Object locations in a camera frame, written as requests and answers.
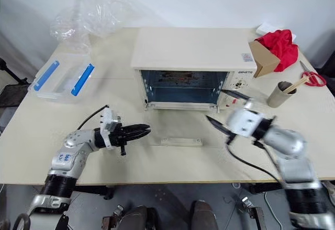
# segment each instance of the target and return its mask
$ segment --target plastic container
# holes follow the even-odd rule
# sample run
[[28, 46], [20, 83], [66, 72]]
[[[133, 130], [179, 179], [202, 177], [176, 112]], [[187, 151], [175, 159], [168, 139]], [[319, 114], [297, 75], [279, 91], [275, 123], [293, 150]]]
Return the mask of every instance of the plastic container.
[[60, 53], [36, 74], [29, 91], [39, 98], [73, 103], [82, 97], [93, 70], [88, 55]]

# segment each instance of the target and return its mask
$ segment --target white table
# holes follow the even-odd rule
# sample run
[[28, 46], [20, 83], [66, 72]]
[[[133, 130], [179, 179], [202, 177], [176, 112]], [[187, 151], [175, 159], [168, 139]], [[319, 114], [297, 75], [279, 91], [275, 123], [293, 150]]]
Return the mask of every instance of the white table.
[[[255, 38], [246, 29], [250, 41]], [[199, 111], [144, 111], [137, 82], [130, 68], [138, 29], [123, 29], [106, 38], [93, 38], [93, 63], [96, 66], [86, 92], [91, 93], [77, 105], [52, 103], [28, 94], [5, 132], [0, 137], [0, 183], [43, 184], [52, 157], [64, 137], [92, 112], [105, 104], [118, 112], [124, 125], [148, 123], [153, 131], [126, 146], [127, 156], [119, 149], [102, 149], [89, 156], [78, 180], [82, 185], [158, 182], [266, 182], [272, 178], [233, 159], [224, 148], [225, 136], [214, 129], [204, 114], [225, 122], [230, 110], [221, 113]], [[69, 51], [60, 45], [54, 53]], [[302, 60], [310, 69], [306, 58]], [[297, 94], [279, 108], [265, 100], [279, 81], [294, 82], [302, 68], [294, 64], [282, 73], [271, 73], [252, 81], [243, 92], [258, 99], [255, 109], [268, 117], [277, 115], [276, 123], [302, 133], [309, 142], [308, 155], [318, 177], [335, 179], [334, 129], [335, 100], [327, 87], [299, 88]], [[84, 129], [99, 127], [99, 117]], [[203, 147], [162, 146], [163, 136], [201, 137]], [[250, 140], [239, 137], [232, 145], [240, 157], [273, 173], [270, 160]]]

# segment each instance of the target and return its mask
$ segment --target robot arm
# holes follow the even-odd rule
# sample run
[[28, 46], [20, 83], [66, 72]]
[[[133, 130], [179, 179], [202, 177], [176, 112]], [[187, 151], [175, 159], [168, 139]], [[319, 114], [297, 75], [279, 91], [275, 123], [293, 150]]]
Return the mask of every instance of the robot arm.
[[128, 141], [139, 139], [150, 129], [145, 124], [122, 126], [120, 118], [112, 118], [112, 112], [105, 108], [100, 128], [94, 130], [77, 130], [70, 133], [63, 141], [63, 146], [52, 159], [45, 184], [36, 195], [27, 212], [31, 230], [67, 229], [69, 218], [63, 213], [71, 203], [71, 194], [77, 180], [85, 168], [90, 153], [107, 147], [121, 148], [125, 155]]
[[228, 135], [228, 145], [241, 135], [254, 138], [253, 144], [257, 147], [264, 149], [264, 145], [268, 145], [274, 150], [276, 160], [271, 160], [281, 176], [294, 227], [335, 229], [333, 215], [328, 212], [321, 195], [321, 182], [306, 157], [307, 142], [304, 137], [298, 132], [272, 125], [273, 119], [265, 119], [263, 114], [249, 110], [250, 100], [246, 105], [229, 116], [228, 128], [213, 118], [208, 117], [208, 120]]

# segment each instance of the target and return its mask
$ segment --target white wall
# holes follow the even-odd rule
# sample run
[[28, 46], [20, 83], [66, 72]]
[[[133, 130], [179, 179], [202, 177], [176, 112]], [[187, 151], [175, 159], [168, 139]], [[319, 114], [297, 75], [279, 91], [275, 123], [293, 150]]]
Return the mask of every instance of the white wall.
[[[335, 49], [335, 0], [136, 0], [143, 12], [132, 26], [256, 27], [264, 21], [291, 29], [315, 65]], [[34, 76], [57, 42], [56, 14], [74, 0], [0, 0], [0, 56]]]

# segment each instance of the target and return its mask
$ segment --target red cloth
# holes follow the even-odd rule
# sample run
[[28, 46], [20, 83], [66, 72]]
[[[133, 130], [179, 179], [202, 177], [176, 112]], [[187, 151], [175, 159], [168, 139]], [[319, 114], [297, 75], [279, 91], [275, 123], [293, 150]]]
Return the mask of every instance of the red cloth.
[[298, 46], [292, 44], [292, 33], [290, 30], [277, 30], [274, 33], [269, 32], [256, 40], [281, 60], [274, 70], [275, 72], [282, 72], [297, 62]]

